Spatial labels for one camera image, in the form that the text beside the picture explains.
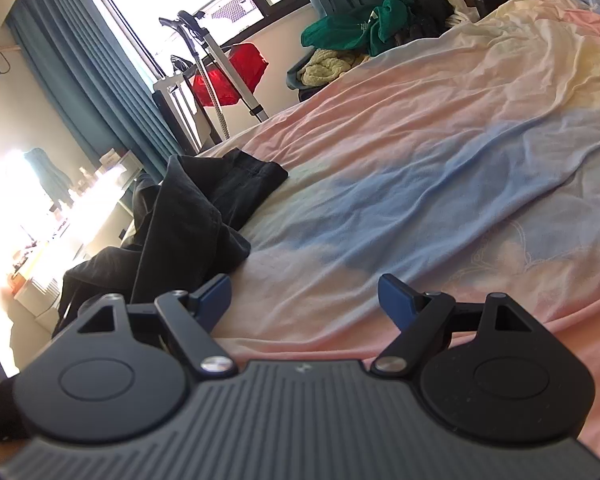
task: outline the triangular cutout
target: triangular cutout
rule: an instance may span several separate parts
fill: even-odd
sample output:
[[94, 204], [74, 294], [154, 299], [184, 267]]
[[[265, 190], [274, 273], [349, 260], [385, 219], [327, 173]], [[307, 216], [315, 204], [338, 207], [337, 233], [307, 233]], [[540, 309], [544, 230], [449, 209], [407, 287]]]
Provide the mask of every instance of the triangular cutout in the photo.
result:
[[506, 305], [498, 305], [496, 330], [502, 332], [531, 332], [531, 329]]
[[113, 332], [115, 329], [116, 323], [113, 319], [113, 306], [106, 305], [91, 316], [91, 319], [78, 330], [78, 334]]

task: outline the red bag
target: red bag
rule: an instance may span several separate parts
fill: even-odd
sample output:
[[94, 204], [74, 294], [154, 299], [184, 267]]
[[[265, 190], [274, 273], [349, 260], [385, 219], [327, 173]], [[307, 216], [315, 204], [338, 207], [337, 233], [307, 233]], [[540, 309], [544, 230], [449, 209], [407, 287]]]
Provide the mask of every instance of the red bag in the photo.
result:
[[[265, 61], [253, 43], [241, 43], [232, 46], [228, 58], [249, 90], [253, 92], [262, 79], [262, 75], [269, 63]], [[240, 100], [240, 94], [238, 94], [234, 86], [219, 68], [210, 64], [206, 66], [206, 72], [209, 74], [209, 79], [216, 90], [216, 95], [221, 106], [235, 105]], [[190, 84], [200, 104], [203, 106], [214, 105], [209, 92], [206, 91], [205, 81], [199, 73], [193, 77], [192, 82], [190, 80]]]

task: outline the black window frame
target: black window frame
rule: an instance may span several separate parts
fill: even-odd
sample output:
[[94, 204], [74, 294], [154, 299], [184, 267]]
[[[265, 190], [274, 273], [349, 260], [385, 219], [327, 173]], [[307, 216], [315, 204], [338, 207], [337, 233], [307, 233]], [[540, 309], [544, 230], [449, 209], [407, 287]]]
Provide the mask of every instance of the black window frame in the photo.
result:
[[[166, 77], [166, 73], [163, 68], [155, 60], [151, 52], [144, 46], [140, 37], [135, 33], [130, 23], [125, 19], [122, 12], [118, 9], [118, 6], [113, 0], [100, 0], [109, 13], [112, 15], [115, 22], [118, 24], [123, 34], [129, 40], [133, 48], [139, 54], [144, 63], [149, 67], [149, 70], [154, 74], [155, 77], [161, 79]], [[240, 43], [250, 38], [257, 32], [260, 32], [263, 28], [268, 27], [272, 23], [276, 22], [280, 18], [284, 18], [286, 15], [294, 12], [295, 10], [304, 7], [309, 3], [309, 0], [280, 0], [275, 4], [271, 5], [267, 0], [252, 0], [253, 3], [258, 7], [258, 10], [262, 14], [262, 19], [258, 20], [253, 25], [245, 28], [242, 32], [232, 37], [230, 40], [225, 41], [222, 46], [227, 46], [235, 43]]]

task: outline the pastel tie-dye bedsheet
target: pastel tie-dye bedsheet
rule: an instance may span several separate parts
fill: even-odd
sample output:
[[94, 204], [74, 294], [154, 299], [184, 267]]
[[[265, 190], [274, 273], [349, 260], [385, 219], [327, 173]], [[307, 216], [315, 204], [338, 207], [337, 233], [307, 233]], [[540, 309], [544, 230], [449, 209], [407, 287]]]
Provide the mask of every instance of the pastel tie-dye bedsheet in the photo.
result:
[[600, 455], [600, 15], [515, 0], [396, 48], [234, 137], [289, 170], [214, 331], [240, 362], [369, 360], [391, 272], [459, 301], [509, 293], [592, 371]]

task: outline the green clothing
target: green clothing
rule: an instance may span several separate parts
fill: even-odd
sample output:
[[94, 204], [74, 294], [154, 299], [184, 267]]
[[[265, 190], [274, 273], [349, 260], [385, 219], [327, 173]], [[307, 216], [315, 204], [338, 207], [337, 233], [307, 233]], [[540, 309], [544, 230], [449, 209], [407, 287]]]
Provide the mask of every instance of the green clothing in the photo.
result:
[[394, 35], [413, 21], [409, 0], [385, 0], [381, 6], [363, 6], [347, 14], [327, 16], [309, 25], [302, 46], [329, 50], [365, 49], [372, 56], [395, 46]]

